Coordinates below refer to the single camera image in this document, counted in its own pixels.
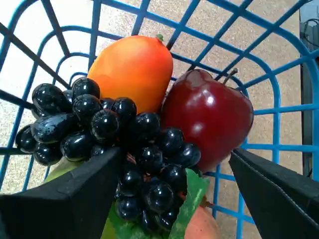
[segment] speckled floor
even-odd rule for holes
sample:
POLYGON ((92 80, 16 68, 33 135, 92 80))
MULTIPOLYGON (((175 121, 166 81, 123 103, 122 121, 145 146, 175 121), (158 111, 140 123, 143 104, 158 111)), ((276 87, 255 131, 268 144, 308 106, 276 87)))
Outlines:
MULTIPOLYGON (((242 2, 242 0, 230 1, 238 5, 242 2)), ((5 4, 0 3, 0 21, 3 24, 8 25, 10 16, 19 2, 19 0, 11 0, 6 1, 5 4)), ((125 0, 124 2, 138 7, 141 0, 125 0)), ((247 9, 271 22, 275 22, 295 2, 295 0, 254 0, 247 9)), ((174 21, 180 21, 189 3, 189 0, 152 0, 149 6, 149 11, 155 12, 174 21)), ((84 27, 91 27, 92 1, 52 0, 52 4, 60 25, 82 25, 84 27)), ((120 10, 107 6, 102 6, 101 11, 100 30, 122 36, 130 35, 136 18, 135 15, 124 13, 120 10)), ((187 25, 214 36, 231 14, 232 13, 224 9, 202 0, 187 25)), ((282 27, 291 31, 293 34, 298 35, 298 13, 290 17, 282 25, 282 27)), ((15 34, 34 52, 37 52, 42 38, 51 30, 52 27, 45 15, 41 2, 36 2, 28 8, 20 18, 15 34)), ((221 40, 241 49, 245 49, 264 31, 265 30, 263 28, 250 23, 243 18, 238 18, 234 25, 223 35, 221 40)), ((148 19, 144 20, 140 34, 154 36, 159 32, 164 36, 164 41, 167 43, 173 33, 173 29, 148 19)), ((65 32, 64 36, 71 52, 81 51, 87 53, 89 51, 89 34, 65 32)), ((111 42, 111 40, 105 40, 98 37, 97 54, 111 42)), ((190 59, 195 59, 206 45, 207 42, 182 33, 176 41, 176 44, 173 46, 172 52, 186 56, 190 59)), ((262 44, 256 47, 252 53, 266 61, 272 69, 288 63, 299 56, 297 50, 289 42, 275 34, 271 34, 262 44)), ((57 39, 54 37, 47 43, 41 58, 52 69, 55 69, 57 62, 62 56, 63 53, 59 48, 57 39)), ((235 54, 214 46, 202 60, 202 63, 223 69, 235 57, 235 54)), ((59 74, 63 79, 68 80, 74 72, 86 71, 87 63, 87 59, 73 57, 64 62, 59 74)), ((188 64, 174 60, 173 76, 180 76, 188 67, 188 64)), ((248 59, 243 59, 236 65, 236 67, 239 69, 237 76, 243 82, 248 82, 264 74, 263 70, 257 64, 248 59)), ((0 72, 0 88, 21 97, 31 68, 32 61, 16 47, 11 46, 3 69, 0 72)), ((279 74, 277 79, 281 90, 282 106, 300 104, 301 92, 299 67, 295 67, 279 74)), ((40 83, 51 81, 52 78, 41 68, 38 68, 32 89, 40 83)), ((273 107, 274 97, 269 80, 250 87, 248 92, 256 110, 273 107)), ((16 111, 17 106, 0 100, 1 147, 7 145, 16 111)), ((253 128, 248 136, 248 141, 251 143, 272 143, 272 120, 272 115, 256 116, 253 128)), ((33 121, 34 119, 30 111, 25 110, 21 125, 25 125, 33 121)), ((300 113, 282 114, 281 143, 301 144, 300 113)), ((271 159, 272 156, 271 151, 267 150, 252 150, 252 152, 267 159, 271 159)), ((283 166, 293 169, 299 173, 302 172, 301 153, 281 152, 280 157, 281 164, 283 166)), ((10 158, 1 193, 14 193, 22 189, 28 164, 29 156, 12 156, 10 158)), ((227 160, 222 163, 221 171, 223 173, 232 174, 227 160)), ((45 168, 35 162, 28 187, 30 188, 39 185, 43 180, 44 172, 45 168)), ((212 179, 210 192, 213 191, 213 182, 214 180, 212 179)), ((238 192, 238 187, 235 182, 221 179, 219 204, 236 211, 238 208, 238 192)), ((234 217, 218 213, 217 222, 221 228, 223 239, 235 238, 236 219, 234 217)), ((252 224, 244 223, 243 231, 243 238, 245 239, 260 238, 256 227, 252 224)))

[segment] blue basket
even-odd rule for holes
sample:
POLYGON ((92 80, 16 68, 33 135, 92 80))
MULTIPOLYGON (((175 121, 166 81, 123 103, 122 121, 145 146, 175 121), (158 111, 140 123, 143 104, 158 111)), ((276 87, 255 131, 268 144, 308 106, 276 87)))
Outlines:
MULTIPOLYGON (((97 37, 104 37, 109 38, 112 40, 118 40, 121 39, 121 36, 117 36, 114 34, 110 34, 107 32, 102 32, 98 30, 99 27, 99 18, 101 13, 101 4, 105 4, 111 7, 118 8, 123 11, 127 11, 133 14, 137 15, 132 35, 137 35, 139 33, 139 30, 141 28, 141 25, 143 23, 144 18, 151 19, 153 21, 157 21, 161 24, 164 24, 166 26, 174 28, 174 33, 171 36, 167 47, 168 49, 171 49, 174 43, 176 42, 177 38, 182 32, 188 33, 194 37, 197 37, 199 39, 202 39, 206 42, 208 42, 205 49, 200 53, 200 55, 196 58, 196 60, 190 60, 186 57, 183 57, 181 55, 172 53, 173 58, 182 61, 184 63, 190 64, 190 68, 194 69, 195 67, 203 68, 207 71, 210 71, 212 73, 217 74, 217 80, 219 80, 223 76, 227 76, 227 72, 234 67, 241 59, 248 58, 252 61, 254 61, 257 65, 259 65, 264 71, 265 74, 263 76, 260 76, 256 79, 253 79, 249 81, 248 83, 243 84, 238 78, 232 77, 231 79, 238 85, 238 89, 241 90, 245 95, 248 96, 247 88, 260 83, 264 80, 269 79, 272 85, 272 89, 274 92, 274 108, 272 109, 264 109, 264 110, 256 110, 254 113, 255 115, 266 115, 266 114, 273 114, 274 116, 274 122, 273 122, 273 143, 272 144, 250 144, 245 141, 242 145, 245 149, 264 149, 264 150, 271 150, 272 151, 272 159, 275 163, 279 163, 279 152, 280 151, 299 151, 299 152, 308 152, 313 154, 313 179, 319 181, 319 71, 317 68, 317 65, 315 63, 315 58, 319 56, 319 49, 315 50, 313 52, 309 52, 308 49, 305 47, 305 45, 292 33, 282 29, 280 25, 285 22, 292 14, 294 14, 303 4, 308 2, 308 0, 300 0, 298 1, 291 9, 289 9, 280 19, 278 19, 275 23, 270 23, 269 21, 249 12, 246 10, 248 5, 253 0, 244 0, 240 6, 237 6, 233 3, 230 3, 227 0, 208 0, 212 4, 215 4, 227 11, 232 12, 232 16, 224 23, 222 28, 217 32, 217 34, 212 37, 209 35, 206 35, 204 33, 198 32, 190 27, 186 26, 187 21, 195 11, 196 7, 198 6, 200 0, 193 0, 189 7, 187 8, 185 14, 181 18, 180 22, 175 22, 169 19, 166 19, 162 16, 156 15, 152 12, 147 11, 150 0, 143 0, 140 8, 126 5, 122 2, 118 2, 115 0, 94 0, 93 3, 93 16, 92 16, 92 28, 85 28, 81 26, 60 26, 59 22, 55 16, 53 7, 51 5, 51 2, 49 0, 42 0, 42 4, 44 6, 44 9, 47 13, 47 16, 52 24, 53 31, 50 32, 45 36, 43 41, 40 44, 40 47, 38 49, 38 52, 35 54, 32 52, 22 41, 20 41, 15 35, 14 30, 15 27, 19 21, 19 18, 21 17, 22 13, 33 3, 35 3, 37 0, 24 0, 16 9, 15 13, 13 14, 13 17, 9 23, 8 28, 5 27, 2 23, 0 23, 0 33, 4 36, 4 40, 1 46, 0 50, 0 71, 3 67, 4 60, 7 56, 8 49, 10 44, 14 44, 16 47, 18 47, 20 50, 22 50, 29 58, 31 58, 34 61, 32 71, 30 73, 30 76, 27 81, 27 85, 25 87, 24 93, 22 98, 18 98, 14 95, 11 95, 5 91, 0 90, 0 98, 11 102, 15 105, 18 105, 18 111, 16 113, 15 122, 13 125, 12 133, 9 138, 9 141, 7 143, 7 147, 1 147, 0 153, 1 155, 4 155, 3 163, 0 169, 0 189, 3 184, 3 180, 5 177, 5 172, 8 166, 10 155, 14 154, 21 154, 19 150, 16 148, 13 148, 14 138, 17 133, 21 117, 23 114, 24 109, 32 109, 33 105, 29 102, 27 102, 27 96, 30 92, 32 82, 34 80, 34 76, 37 70, 37 67, 40 66, 43 70, 45 70, 48 74, 50 74, 53 77, 53 83, 55 84, 56 81, 60 82, 63 86, 66 88, 70 88, 72 79, 78 75, 86 75, 84 72, 76 72, 74 73, 71 78, 69 79, 69 82, 64 81, 59 75, 58 71, 62 65, 62 63, 68 59, 69 57, 73 56, 81 56, 86 57, 89 59, 89 65, 88 69, 92 65, 95 56, 95 50, 97 45, 97 37), (231 46, 223 41, 220 40, 220 38, 223 36, 223 34, 227 31, 227 29, 235 22, 235 20, 238 17, 242 17, 248 21, 251 21, 263 28, 266 29, 266 31, 259 36, 246 50, 238 49, 234 46, 231 46), (63 32, 65 31, 81 31, 86 32, 91 35, 91 41, 90 41, 90 52, 89 54, 81 53, 81 52, 70 52, 68 49, 68 46, 66 44, 65 38, 63 36, 63 32), (300 58, 297 60, 294 60, 284 66, 281 66, 275 70, 272 70, 266 62, 264 62, 259 57, 251 54, 250 52, 257 47, 266 37, 268 37, 271 33, 275 33, 284 39, 288 40, 292 45, 296 47, 296 49, 300 53, 300 58), (63 50, 64 57, 59 61, 56 70, 54 71, 51 69, 45 62, 43 62, 40 57, 42 54, 42 51, 46 45, 46 43, 51 39, 53 36, 56 36, 58 39, 58 42, 63 50), (231 62, 225 69, 219 70, 214 69, 212 67, 209 67, 207 65, 204 65, 201 63, 201 60, 205 57, 205 55, 209 52, 209 50, 214 46, 217 45, 219 47, 222 47, 230 52, 233 52, 237 54, 237 58, 231 62), (298 66, 300 64, 305 64, 309 70, 310 76, 312 78, 312 89, 313 89, 313 103, 312 104, 303 104, 299 106, 289 106, 289 107, 281 107, 281 99, 280 99, 280 89, 277 82, 276 75, 293 68, 295 66, 298 66), (313 144, 312 145, 283 145, 280 144, 280 115, 281 113, 286 112, 297 112, 297 111, 312 111, 313 112, 313 144)), ((27 185, 30 178, 30 173, 33 167, 33 156, 30 158, 30 163, 28 167, 28 171, 26 174, 26 179, 23 186, 23 191, 27 189, 27 185)), ((49 173, 50 168, 48 167, 45 173, 45 178, 47 177, 49 173)), ((236 238, 239 239, 242 237, 242 230, 243 230, 243 222, 249 222, 254 223, 252 218, 249 216, 244 215, 244 200, 242 196, 239 194, 239 203, 238 203, 238 211, 232 211, 230 209, 227 209, 225 207, 222 207, 218 204, 218 191, 219 191, 219 179, 226 179, 235 181, 234 176, 232 175, 226 175, 220 173, 220 166, 217 166, 216 172, 209 172, 207 175, 215 177, 215 187, 214 187, 214 195, 213 195, 213 202, 215 206, 213 207, 213 215, 216 217, 217 211, 220 211, 222 213, 226 213, 229 215, 232 215, 237 218, 237 231, 236 231, 236 238)))

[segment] grape cluster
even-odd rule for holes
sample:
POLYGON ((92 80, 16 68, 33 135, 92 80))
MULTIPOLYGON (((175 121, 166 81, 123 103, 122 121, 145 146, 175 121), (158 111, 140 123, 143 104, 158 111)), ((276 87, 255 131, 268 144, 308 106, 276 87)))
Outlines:
POLYGON ((128 160, 115 195, 118 216, 139 223, 147 233, 169 232, 187 194, 185 169, 201 176, 199 148, 184 142, 178 128, 161 130, 156 113, 137 115, 131 99, 99 96, 99 86, 86 77, 64 92, 52 84, 37 86, 32 93, 37 120, 18 132, 17 148, 49 166, 62 156, 87 161, 121 147, 128 160))

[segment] apple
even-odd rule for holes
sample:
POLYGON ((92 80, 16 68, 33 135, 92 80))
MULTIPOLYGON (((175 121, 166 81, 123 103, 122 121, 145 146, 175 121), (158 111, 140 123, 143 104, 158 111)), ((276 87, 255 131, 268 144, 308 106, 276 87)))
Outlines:
POLYGON ((245 95, 199 69, 178 78, 161 111, 162 128, 179 127, 185 142, 200 148, 197 166, 203 172, 244 141, 253 119, 253 106, 245 95))

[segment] basket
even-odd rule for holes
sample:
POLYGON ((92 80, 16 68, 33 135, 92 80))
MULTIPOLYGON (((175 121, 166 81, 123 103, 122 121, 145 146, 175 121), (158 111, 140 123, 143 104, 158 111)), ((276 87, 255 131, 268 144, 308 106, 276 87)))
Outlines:
MULTIPOLYGON (((14 148, 14 138, 18 131, 19 124, 21 122, 22 114, 24 109, 30 110, 33 105, 27 101, 28 95, 30 93, 32 83, 34 81, 34 77, 37 71, 38 66, 40 66, 45 72, 47 72, 53 78, 53 84, 59 82, 66 88, 70 88, 70 85, 73 79, 79 75, 86 75, 86 69, 83 69, 83 72, 75 72, 70 79, 67 81, 63 80, 59 75, 59 70, 62 64, 70 57, 80 56, 88 58, 88 69, 92 65, 94 59, 96 58, 96 46, 98 37, 108 38, 111 40, 121 39, 122 36, 103 32, 99 30, 99 21, 101 14, 101 6, 103 4, 120 9, 122 11, 126 11, 132 14, 135 14, 136 21, 133 25, 133 30, 131 35, 139 34, 142 23, 145 19, 150 19, 152 21, 156 21, 160 24, 173 28, 173 34, 171 35, 167 48, 171 50, 175 42, 181 33, 187 33, 193 37, 201 39, 207 42, 204 50, 196 57, 195 60, 191 60, 185 56, 172 53, 172 56, 175 60, 181 61, 187 64, 190 64, 189 70, 194 69, 195 67, 202 68, 211 73, 216 74, 216 80, 221 79, 222 77, 227 76, 227 73, 242 59, 249 59, 255 62, 258 66, 260 66, 264 70, 264 74, 256 79, 250 79, 247 83, 242 83, 240 79, 236 76, 232 76, 231 80, 237 85, 238 89, 241 90, 246 96, 249 96, 247 89, 252 87, 258 83, 261 83, 265 80, 270 80, 271 87, 274 94, 274 105, 270 109, 262 109, 255 110, 254 114, 256 116, 260 115, 272 115, 273 116, 273 142, 271 144, 261 144, 261 143, 248 143, 247 140, 241 145, 244 149, 258 149, 258 150, 270 150, 272 152, 272 160, 275 163, 280 162, 280 151, 296 151, 302 152, 304 155, 311 154, 312 160, 307 162, 307 164, 311 165, 312 168, 312 177, 314 180, 319 181, 319 71, 315 62, 315 58, 319 56, 319 50, 314 50, 310 52, 306 46, 296 37, 294 34, 289 31, 281 28, 281 25, 291 17, 296 11, 299 10, 308 0, 299 0, 295 5, 292 6, 283 16, 281 16, 276 22, 271 23, 268 20, 265 20, 258 15, 248 11, 246 8, 252 3, 253 0, 244 0, 240 5, 236 5, 228 0, 208 0, 208 2, 217 5, 229 12, 231 12, 230 18, 225 21, 220 28, 220 30, 214 35, 210 36, 205 33, 199 32, 191 27, 188 27, 186 24, 189 21, 190 17, 196 10, 197 6, 200 4, 200 0, 192 0, 188 5, 186 12, 182 16, 179 22, 169 20, 165 17, 152 13, 148 11, 151 0, 142 0, 140 7, 128 5, 116 0, 94 0, 93 1, 93 14, 92 14, 92 25, 91 28, 85 28, 82 26, 76 25, 66 25, 60 26, 58 19, 55 15, 54 9, 50 0, 41 0, 41 3, 45 9, 47 17, 53 27, 53 31, 48 33, 42 40, 37 52, 33 52, 29 47, 27 47, 20 39, 18 39, 14 30, 17 26, 17 23, 21 17, 21 15, 26 11, 26 9, 37 2, 37 0, 24 0, 20 3, 20 5, 15 10, 8 27, 4 26, 0 22, 0 33, 3 35, 3 42, 0 49, 0 72, 4 65, 4 61, 6 59, 9 47, 11 44, 15 45, 21 51, 23 51, 30 59, 33 61, 33 67, 28 76, 27 84, 25 86, 23 95, 21 98, 7 93, 6 91, 0 90, 0 99, 4 101, 8 101, 12 104, 18 106, 18 110, 15 115, 14 124, 12 127, 12 132, 7 142, 6 147, 0 147, 0 154, 3 156, 3 161, 0 169, 0 189, 2 187, 7 166, 10 160, 11 155, 19 155, 22 154, 21 151, 14 148), (223 40, 221 40, 222 36, 226 33, 226 31, 232 26, 232 24, 239 18, 244 18, 247 21, 250 21, 256 25, 265 29, 265 32, 261 34, 252 44, 250 44, 245 50, 236 48, 223 40), (65 40, 65 33, 68 31, 80 31, 90 34, 90 46, 89 52, 70 52, 69 46, 65 40), (264 41, 270 34, 276 34, 281 36, 282 38, 289 41, 299 52, 300 57, 294 61, 289 62, 281 67, 276 69, 271 69, 271 67, 263 61, 261 58, 255 56, 251 53, 251 51, 256 48, 262 41, 264 41), (41 59, 42 52, 47 42, 56 36, 57 41, 63 51, 64 57, 58 62, 56 69, 52 69, 46 62, 41 59), (215 69, 208 65, 201 63, 202 59, 206 56, 206 54, 211 50, 213 46, 221 47, 229 52, 236 54, 235 60, 233 60, 227 67, 224 69, 215 69), (311 78, 312 83, 312 101, 308 104, 295 105, 295 106, 281 106, 281 94, 280 88, 277 81, 277 75, 287 71, 290 68, 295 66, 303 65, 304 68, 308 70, 309 76, 311 78), (280 143, 280 125, 281 125, 281 113, 289 113, 289 112, 311 112, 311 131, 307 132, 308 135, 311 136, 311 143, 303 144, 303 145, 291 145, 291 144, 281 144, 280 143)), ((25 181, 22 191, 26 190, 28 187, 32 167, 33 167, 33 156, 30 157, 29 165, 27 168, 27 173, 25 176, 25 181)), ((47 168, 44 174, 44 178, 47 177, 50 171, 50 167, 47 168)), ((215 177, 215 186, 213 191, 213 203, 212 207, 213 216, 216 217, 217 212, 221 212, 224 214, 231 215, 237 220, 237 228, 236 228, 236 238, 242 238, 243 233, 243 223, 249 222, 254 223, 253 219, 244 214, 244 200, 241 194, 239 193, 239 201, 238 201, 238 210, 233 211, 229 208, 223 207, 218 202, 218 192, 219 192, 219 180, 230 180, 235 181, 234 176, 221 173, 221 167, 218 165, 216 167, 215 172, 208 172, 206 175, 215 177)))

